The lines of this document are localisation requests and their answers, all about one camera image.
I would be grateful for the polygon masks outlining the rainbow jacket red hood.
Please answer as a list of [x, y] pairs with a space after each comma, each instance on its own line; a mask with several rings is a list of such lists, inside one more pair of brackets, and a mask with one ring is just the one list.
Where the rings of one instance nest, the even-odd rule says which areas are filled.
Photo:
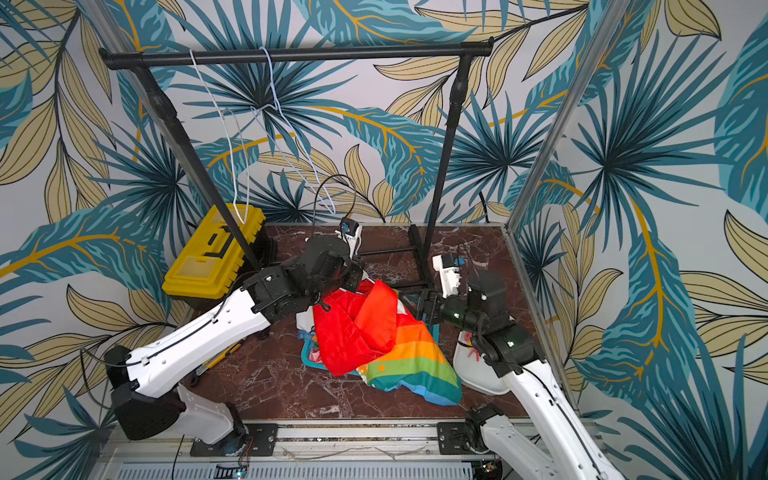
[[336, 377], [359, 376], [377, 390], [406, 388], [429, 403], [455, 406], [462, 386], [430, 329], [405, 308], [394, 289], [365, 278], [338, 289], [296, 316], [302, 360]]

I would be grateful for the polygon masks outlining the rainbow striped jacket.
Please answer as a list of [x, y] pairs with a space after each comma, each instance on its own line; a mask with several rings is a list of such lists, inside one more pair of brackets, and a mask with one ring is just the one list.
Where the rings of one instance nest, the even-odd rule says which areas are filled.
[[303, 332], [300, 337], [303, 340], [301, 350], [301, 360], [303, 364], [310, 368], [324, 369], [325, 366], [322, 362], [316, 335], [314, 333]]

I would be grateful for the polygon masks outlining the white wire hanger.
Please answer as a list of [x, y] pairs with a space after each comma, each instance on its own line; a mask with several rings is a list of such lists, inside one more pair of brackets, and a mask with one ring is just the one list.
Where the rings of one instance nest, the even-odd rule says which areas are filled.
[[223, 128], [225, 139], [226, 139], [226, 144], [227, 144], [227, 149], [228, 149], [228, 153], [229, 153], [230, 178], [231, 178], [231, 182], [232, 182], [232, 192], [233, 192], [232, 205], [234, 207], [234, 213], [236, 215], [237, 220], [240, 222], [241, 225], [245, 225], [246, 221], [248, 220], [248, 216], [249, 216], [247, 207], [249, 206], [250, 195], [246, 196], [246, 203], [245, 203], [246, 210], [244, 212], [241, 212], [240, 208], [239, 208], [239, 202], [238, 202], [238, 200], [239, 200], [239, 181], [238, 181], [238, 173], [237, 173], [236, 167], [235, 167], [235, 152], [234, 152], [234, 145], [233, 145], [232, 136], [229, 133], [229, 129], [228, 129], [228, 126], [227, 126], [227, 123], [226, 123], [226, 120], [225, 120], [224, 112], [222, 111], [222, 109], [220, 108], [218, 102], [216, 101], [216, 99], [215, 99], [215, 97], [214, 97], [214, 95], [213, 95], [213, 93], [212, 93], [208, 83], [203, 78], [203, 75], [202, 75], [202, 72], [200, 71], [200, 67], [198, 65], [198, 62], [197, 62], [197, 59], [196, 59], [194, 51], [193, 50], [189, 50], [188, 54], [189, 54], [189, 57], [190, 57], [193, 69], [195, 70], [195, 74], [196, 74], [200, 84], [202, 85], [203, 89], [207, 93], [207, 95], [209, 97], [209, 100], [212, 103], [213, 108], [215, 109], [215, 111], [216, 111], [216, 113], [218, 115], [219, 121], [221, 123], [221, 126]]

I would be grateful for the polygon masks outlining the light blue wire hanger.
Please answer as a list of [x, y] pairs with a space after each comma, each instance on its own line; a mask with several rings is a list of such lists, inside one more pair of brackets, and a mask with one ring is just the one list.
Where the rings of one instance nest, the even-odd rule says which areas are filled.
[[292, 136], [294, 145], [296, 147], [296, 152], [294, 154], [294, 157], [297, 160], [304, 160], [308, 163], [308, 165], [311, 168], [312, 173], [315, 177], [315, 183], [316, 185], [313, 185], [304, 174], [302, 174], [299, 169], [285, 156], [284, 152], [279, 149], [279, 153], [283, 157], [284, 160], [287, 161], [289, 166], [294, 169], [294, 171], [301, 177], [301, 179], [308, 185], [311, 186], [311, 190], [318, 195], [318, 200], [320, 201], [320, 204], [328, 211], [329, 214], [336, 214], [337, 208], [334, 203], [334, 200], [332, 199], [331, 194], [327, 190], [326, 186], [321, 186], [321, 181], [319, 178], [319, 171], [317, 167], [315, 166], [313, 160], [310, 156], [310, 150], [306, 149], [301, 141], [299, 133], [296, 131], [293, 123], [287, 118], [286, 114], [284, 113], [284, 110], [282, 108], [281, 101], [279, 99], [279, 96], [277, 94], [276, 89], [276, 81], [275, 81], [275, 73], [274, 73], [274, 63], [272, 61], [271, 55], [268, 51], [268, 49], [265, 46], [260, 46], [259, 50], [265, 55], [266, 63], [267, 63], [267, 70], [268, 70], [268, 80], [269, 80], [269, 91], [272, 95], [272, 102], [266, 104], [263, 107], [253, 108], [252, 109], [252, 116], [256, 122], [260, 121], [260, 118], [263, 116], [263, 112], [267, 108], [272, 108], [276, 115], [283, 121], [285, 124], [285, 127], [287, 129], [287, 133], [285, 137]]

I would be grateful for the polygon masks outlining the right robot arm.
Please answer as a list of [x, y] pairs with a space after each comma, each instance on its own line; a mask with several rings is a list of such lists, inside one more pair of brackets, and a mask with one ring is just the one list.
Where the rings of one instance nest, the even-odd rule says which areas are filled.
[[472, 347], [515, 395], [544, 443], [534, 444], [488, 404], [467, 415], [469, 448], [497, 455], [523, 479], [622, 478], [568, 403], [538, 342], [512, 319], [503, 280], [482, 270], [463, 281], [455, 266], [440, 268], [439, 276], [440, 290], [426, 293], [428, 321], [470, 333]]

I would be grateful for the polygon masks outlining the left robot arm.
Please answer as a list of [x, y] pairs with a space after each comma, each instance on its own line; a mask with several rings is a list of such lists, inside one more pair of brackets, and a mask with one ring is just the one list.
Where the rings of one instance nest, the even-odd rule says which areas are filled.
[[235, 341], [309, 310], [340, 287], [356, 288], [363, 273], [359, 245], [356, 234], [312, 237], [301, 255], [261, 269], [188, 324], [133, 350], [109, 350], [111, 409], [126, 437], [175, 432], [227, 454], [238, 451], [247, 431], [236, 409], [190, 391], [183, 379]]

